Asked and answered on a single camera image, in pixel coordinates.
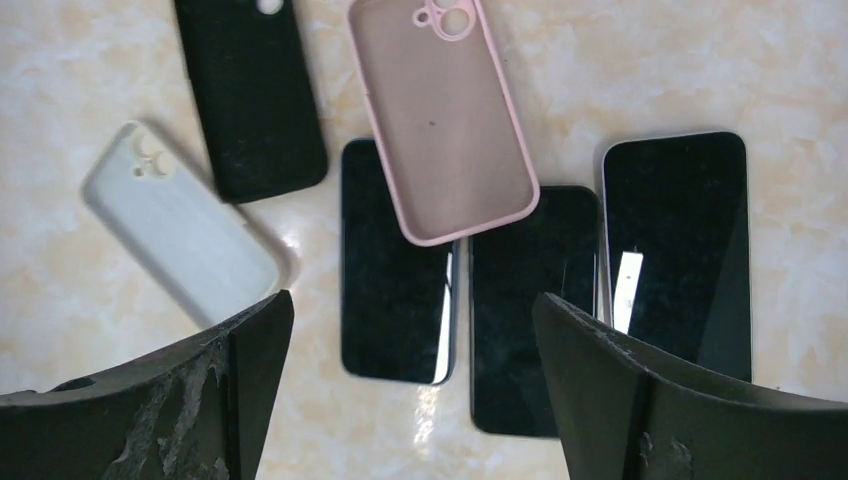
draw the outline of black phone screen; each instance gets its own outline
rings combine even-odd
[[[454,245],[404,238],[373,140],[342,153],[341,211],[342,363],[363,377],[443,382],[453,357]]]
[[[542,187],[527,218],[471,238],[472,418],[485,432],[556,437],[531,311],[552,292],[595,313],[599,207]]]
[[[604,160],[604,190],[613,325],[751,381],[742,139],[722,132],[618,144]]]

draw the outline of phone case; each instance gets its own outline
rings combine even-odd
[[[292,0],[175,0],[218,194],[244,203],[321,182],[321,135]]]
[[[124,125],[82,185],[106,228],[202,328],[267,297],[284,266],[139,122]]]
[[[438,2],[454,4],[354,0],[348,10],[398,222],[421,246],[519,220],[539,199],[480,0]],[[449,35],[458,12],[468,28]]]

